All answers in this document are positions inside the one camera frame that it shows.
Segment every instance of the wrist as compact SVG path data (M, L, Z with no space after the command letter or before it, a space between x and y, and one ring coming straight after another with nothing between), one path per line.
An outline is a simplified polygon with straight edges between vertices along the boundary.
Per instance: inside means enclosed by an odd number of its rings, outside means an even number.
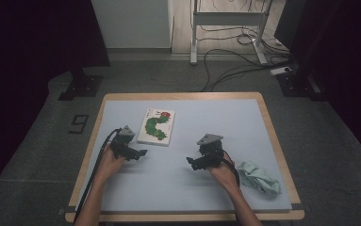
M107 180L107 177L97 174L97 175L95 175L92 183L95 184L96 186L103 186L105 184L106 180Z
M230 196L235 196L235 195L242 196L241 189L237 185L233 185L233 184L227 185L224 186L224 189L226 190L227 194Z

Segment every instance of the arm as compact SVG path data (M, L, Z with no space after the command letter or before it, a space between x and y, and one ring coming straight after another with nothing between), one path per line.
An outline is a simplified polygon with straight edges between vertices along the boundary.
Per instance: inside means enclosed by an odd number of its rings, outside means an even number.
M95 173L89 196L74 226L98 226L105 182L109 176L116 174L121 169L124 160L124 157L116 159L109 148L109 144L106 145L104 155Z
M227 153L224 155L224 158L229 162L232 162ZM245 201L241 189L239 189L237 185L236 177L230 168L226 164L221 163L217 168L208 168L208 170L216 181L226 190L236 209L236 214L241 225L262 226L262 223L251 209L250 205Z

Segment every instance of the book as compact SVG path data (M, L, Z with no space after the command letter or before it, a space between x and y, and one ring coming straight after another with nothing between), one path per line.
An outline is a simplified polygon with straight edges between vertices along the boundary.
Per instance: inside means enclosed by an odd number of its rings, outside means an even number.
M139 130L138 143L169 146L174 111L148 108Z

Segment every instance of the white wall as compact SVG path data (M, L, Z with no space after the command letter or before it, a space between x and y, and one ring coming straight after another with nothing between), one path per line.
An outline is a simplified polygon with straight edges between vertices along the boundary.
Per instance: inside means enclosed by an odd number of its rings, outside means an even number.
M170 48L172 0L92 0L106 48Z

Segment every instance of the power strip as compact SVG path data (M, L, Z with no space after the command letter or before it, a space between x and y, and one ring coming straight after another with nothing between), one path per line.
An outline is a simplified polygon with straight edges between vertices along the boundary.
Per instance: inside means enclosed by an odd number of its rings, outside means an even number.
M290 73L290 72L292 72L292 69L290 69L289 67L284 67L284 68L271 70L271 75L277 75L277 74L281 74L281 73Z

